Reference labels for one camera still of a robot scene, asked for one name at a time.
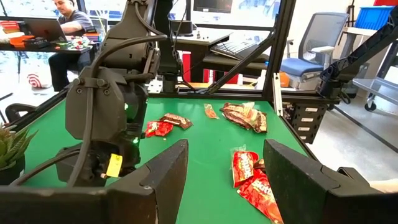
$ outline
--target red and white target logo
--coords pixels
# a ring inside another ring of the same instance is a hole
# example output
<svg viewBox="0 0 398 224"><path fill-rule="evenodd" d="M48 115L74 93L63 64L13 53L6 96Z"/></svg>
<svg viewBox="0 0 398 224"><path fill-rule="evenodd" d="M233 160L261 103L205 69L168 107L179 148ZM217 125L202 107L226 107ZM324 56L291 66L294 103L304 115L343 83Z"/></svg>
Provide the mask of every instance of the red and white target logo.
<svg viewBox="0 0 398 224"><path fill-rule="evenodd" d="M33 88L43 88L42 83L40 82L39 76L36 74L29 74L27 76L29 84L32 85Z"/></svg>

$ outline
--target laptop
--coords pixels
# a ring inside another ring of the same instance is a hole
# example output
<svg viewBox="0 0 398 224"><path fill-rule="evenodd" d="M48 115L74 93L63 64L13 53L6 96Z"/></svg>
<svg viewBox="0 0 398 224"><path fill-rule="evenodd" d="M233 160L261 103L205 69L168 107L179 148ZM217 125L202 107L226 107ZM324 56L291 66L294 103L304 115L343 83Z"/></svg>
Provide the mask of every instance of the laptop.
<svg viewBox="0 0 398 224"><path fill-rule="evenodd" d="M42 37L49 42L68 43L68 39L63 33L61 24L57 19L24 19L28 30L35 37Z"/></svg>

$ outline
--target blue chair seat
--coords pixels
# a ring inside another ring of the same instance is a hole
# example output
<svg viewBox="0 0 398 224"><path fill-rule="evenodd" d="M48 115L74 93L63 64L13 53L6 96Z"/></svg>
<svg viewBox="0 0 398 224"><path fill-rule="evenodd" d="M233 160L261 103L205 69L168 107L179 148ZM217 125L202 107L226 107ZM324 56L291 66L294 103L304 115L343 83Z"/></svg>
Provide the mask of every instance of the blue chair seat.
<svg viewBox="0 0 398 224"><path fill-rule="evenodd" d="M280 70L289 75L301 77L304 73L323 71L323 65L306 62L299 58L287 58L282 61Z"/></svg>

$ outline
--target snack bag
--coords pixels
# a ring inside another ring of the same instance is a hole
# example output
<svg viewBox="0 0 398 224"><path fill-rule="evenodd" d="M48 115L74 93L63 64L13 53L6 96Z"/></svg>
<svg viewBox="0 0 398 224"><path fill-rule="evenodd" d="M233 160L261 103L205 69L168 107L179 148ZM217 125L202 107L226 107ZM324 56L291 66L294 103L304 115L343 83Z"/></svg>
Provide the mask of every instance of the snack bag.
<svg viewBox="0 0 398 224"><path fill-rule="evenodd" d="M282 224L268 177L261 170L254 171L254 177L246 181L238 190L238 194L249 201L250 204L260 210L266 217L276 224Z"/></svg>
<svg viewBox="0 0 398 224"><path fill-rule="evenodd" d="M257 117L260 112L258 110L253 109L253 106L254 103L245 103L243 105L225 103L221 111L224 112L224 114L226 114L227 112L239 114L239 118L241 120L250 125L250 127L255 128L258 120Z"/></svg>
<svg viewBox="0 0 398 224"><path fill-rule="evenodd" d="M259 112L257 114L257 120L254 125L254 131L257 133L268 132L267 115L265 113Z"/></svg>
<svg viewBox="0 0 398 224"><path fill-rule="evenodd" d="M266 168L266 164L264 163L264 159L260 159L259 161L257 161L254 165L253 165L254 169L265 169Z"/></svg>
<svg viewBox="0 0 398 224"><path fill-rule="evenodd" d="M170 114L170 113L165 114L160 120L164 121L166 123L169 123L169 124L179 126L184 130L186 130L190 126L192 126L192 122L190 120L188 120L187 118L183 118L181 116L178 116L175 114Z"/></svg>
<svg viewBox="0 0 398 224"><path fill-rule="evenodd" d="M212 105L210 105L210 104L205 103L205 113L206 113L207 117L209 117L211 119L219 119L216 112L213 110Z"/></svg>
<svg viewBox="0 0 398 224"><path fill-rule="evenodd" d="M152 136L166 136L173 130L173 125L162 121L149 121L145 136L147 138Z"/></svg>
<svg viewBox="0 0 398 224"><path fill-rule="evenodd" d="M227 120L232 121L232 123L235 123L237 125L240 125L244 129L248 130L251 128L251 125L245 121L241 113L238 113L236 111L226 111L223 113L223 115Z"/></svg>
<svg viewBox="0 0 398 224"><path fill-rule="evenodd" d="M245 180L254 175L253 165L259 155L250 151L235 151L232 158L232 175L234 187L239 187Z"/></svg>

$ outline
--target green table surface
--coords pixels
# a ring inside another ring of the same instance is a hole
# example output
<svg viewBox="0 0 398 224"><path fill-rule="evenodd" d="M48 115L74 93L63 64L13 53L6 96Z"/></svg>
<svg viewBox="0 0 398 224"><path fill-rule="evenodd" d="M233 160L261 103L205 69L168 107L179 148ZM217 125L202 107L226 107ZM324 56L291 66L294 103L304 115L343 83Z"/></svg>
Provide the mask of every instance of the green table surface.
<svg viewBox="0 0 398 224"><path fill-rule="evenodd" d="M220 119L209 119L204 104L213 105ZM274 113L268 102L257 101L255 108L267 113L267 134L247 131L227 121L219 109L225 100L161 99L150 98L146 121L157 120L166 113L184 116L193 122L188 130L174 127L163 137L143 139L140 145L141 162L145 163L179 139L188 139L188 172L177 223L271 223L261 212L249 204L233 188L231 151L243 145L262 157L265 139L275 139L305 154L304 150ZM30 132L38 130L26 152L26 169L31 170L43 161L55 156L62 147L79 141L65 129L65 102L49 110L31 123ZM62 187L55 166L28 181L31 187Z"/></svg>

